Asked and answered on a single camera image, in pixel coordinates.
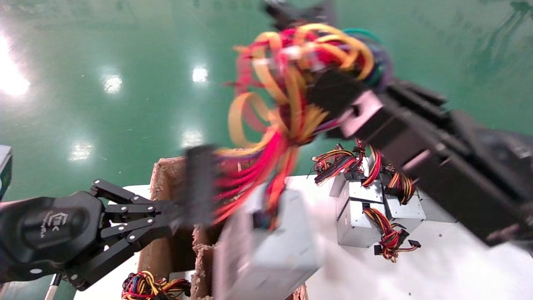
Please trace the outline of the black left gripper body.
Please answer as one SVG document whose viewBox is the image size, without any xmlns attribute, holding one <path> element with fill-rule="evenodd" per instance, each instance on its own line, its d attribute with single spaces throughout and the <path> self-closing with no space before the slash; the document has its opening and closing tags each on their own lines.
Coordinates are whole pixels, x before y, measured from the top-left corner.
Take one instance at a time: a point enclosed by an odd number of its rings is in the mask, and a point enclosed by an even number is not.
<svg viewBox="0 0 533 300">
<path fill-rule="evenodd" d="M 88 192 L 1 203 L 1 282 L 65 271 L 96 245 L 104 205 Z"/>
</svg>

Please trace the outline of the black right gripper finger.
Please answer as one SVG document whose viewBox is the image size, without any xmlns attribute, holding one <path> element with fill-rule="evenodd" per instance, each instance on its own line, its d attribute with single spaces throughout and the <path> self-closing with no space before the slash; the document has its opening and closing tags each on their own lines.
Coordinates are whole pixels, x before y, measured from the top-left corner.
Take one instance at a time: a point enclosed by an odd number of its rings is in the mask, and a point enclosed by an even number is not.
<svg viewBox="0 0 533 300">
<path fill-rule="evenodd" d="M 466 140 L 479 131 L 479 123 L 472 117 L 460 110 L 448 110 L 445 96 L 411 81 L 394 81 L 385 93 L 400 106 L 450 135 Z"/>
<path fill-rule="evenodd" d="M 344 138 L 360 138 L 381 150 L 431 196 L 451 196 L 452 188 L 479 190 L 479 174 L 438 130 L 386 96 L 363 93 L 341 114 L 339 127 Z"/>
</svg>

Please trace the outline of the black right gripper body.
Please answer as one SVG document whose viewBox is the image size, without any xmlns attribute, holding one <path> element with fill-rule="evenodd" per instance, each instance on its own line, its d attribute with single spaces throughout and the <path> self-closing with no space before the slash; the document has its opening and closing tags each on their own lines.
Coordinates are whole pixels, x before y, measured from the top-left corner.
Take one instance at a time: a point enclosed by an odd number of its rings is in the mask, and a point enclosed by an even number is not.
<svg viewBox="0 0 533 300">
<path fill-rule="evenodd" d="M 481 183 L 468 184 L 458 221 L 486 245 L 532 249 L 532 136 L 489 128 L 462 128 L 466 161 Z"/>
</svg>

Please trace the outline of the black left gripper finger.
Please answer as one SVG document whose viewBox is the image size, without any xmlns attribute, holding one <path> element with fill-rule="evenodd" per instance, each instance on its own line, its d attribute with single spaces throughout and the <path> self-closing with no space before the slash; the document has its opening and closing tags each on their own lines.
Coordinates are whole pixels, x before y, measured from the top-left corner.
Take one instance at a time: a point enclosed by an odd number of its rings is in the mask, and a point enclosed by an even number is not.
<svg viewBox="0 0 533 300">
<path fill-rule="evenodd" d="M 175 201 L 152 201 L 103 179 L 93 182 L 90 194 L 97 199 L 114 202 L 114 205 L 109 204 L 103 210 L 110 220 L 140 220 L 158 215 L 173 220 L 182 217 L 184 212 Z"/>
<path fill-rule="evenodd" d="M 68 282 L 85 291 L 156 239 L 173 236 L 180 224 L 166 217 L 145 217 L 104 229 L 100 237 L 108 249 L 70 268 Z"/>
</svg>

